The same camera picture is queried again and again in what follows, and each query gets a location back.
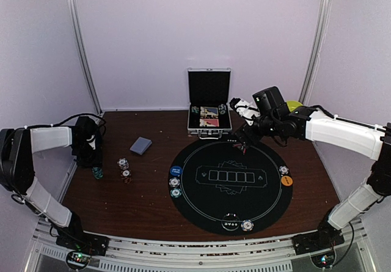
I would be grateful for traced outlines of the green 50 chip stack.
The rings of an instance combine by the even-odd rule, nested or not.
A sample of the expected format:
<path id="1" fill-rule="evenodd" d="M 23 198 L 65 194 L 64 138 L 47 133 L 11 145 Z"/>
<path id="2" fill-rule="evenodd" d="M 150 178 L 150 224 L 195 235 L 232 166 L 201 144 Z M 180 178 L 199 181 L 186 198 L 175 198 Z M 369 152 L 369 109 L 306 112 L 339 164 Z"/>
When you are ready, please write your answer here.
<path id="1" fill-rule="evenodd" d="M 91 168 L 93 177 L 97 180 L 103 178 L 103 170 L 100 167 L 93 167 Z"/>

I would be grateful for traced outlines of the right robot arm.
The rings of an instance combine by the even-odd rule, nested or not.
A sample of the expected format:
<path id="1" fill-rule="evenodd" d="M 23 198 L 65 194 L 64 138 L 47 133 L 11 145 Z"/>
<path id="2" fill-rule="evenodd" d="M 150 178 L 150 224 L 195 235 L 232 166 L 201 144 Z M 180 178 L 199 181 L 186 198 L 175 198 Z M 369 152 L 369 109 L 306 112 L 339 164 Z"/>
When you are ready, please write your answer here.
<path id="1" fill-rule="evenodd" d="M 289 105 L 276 86 L 252 97 L 252 103 L 240 98 L 230 101 L 230 107 L 245 120 L 235 131 L 243 150 L 265 136 L 281 147 L 287 145 L 288 138 L 296 138 L 335 145 L 373 160 L 366 181 L 330 209 L 316 231 L 292 239 L 297 254 L 331 248 L 341 240 L 342 228 L 390 195 L 390 125 L 343 119 L 320 105 Z"/>

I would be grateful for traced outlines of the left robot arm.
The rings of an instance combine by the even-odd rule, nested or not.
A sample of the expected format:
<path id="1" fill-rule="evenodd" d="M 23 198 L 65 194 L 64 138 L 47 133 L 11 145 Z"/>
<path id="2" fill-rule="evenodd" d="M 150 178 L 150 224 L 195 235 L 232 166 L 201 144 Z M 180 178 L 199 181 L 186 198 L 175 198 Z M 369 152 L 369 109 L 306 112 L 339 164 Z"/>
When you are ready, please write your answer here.
<path id="1" fill-rule="evenodd" d="M 98 240 L 88 235 L 81 218 L 63 206 L 40 183 L 36 155 L 50 150 L 71 150 L 77 167 L 88 169 L 95 179 L 103 178 L 105 120 L 92 113 L 75 114 L 46 125 L 1 130 L 1 186 L 12 199 L 47 220 L 57 232 L 57 242 L 75 250 L 96 249 Z"/>

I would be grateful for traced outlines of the orange 100 chip stack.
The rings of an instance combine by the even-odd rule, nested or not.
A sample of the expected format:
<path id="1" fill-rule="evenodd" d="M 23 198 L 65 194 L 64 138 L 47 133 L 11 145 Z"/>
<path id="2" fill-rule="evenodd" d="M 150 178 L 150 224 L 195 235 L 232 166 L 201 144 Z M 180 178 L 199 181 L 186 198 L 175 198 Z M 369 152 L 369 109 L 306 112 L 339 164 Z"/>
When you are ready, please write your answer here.
<path id="1" fill-rule="evenodd" d="M 123 170 L 121 173 L 121 178 L 124 183 L 129 184 L 132 181 L 131 172 L 128 169 Z"/>

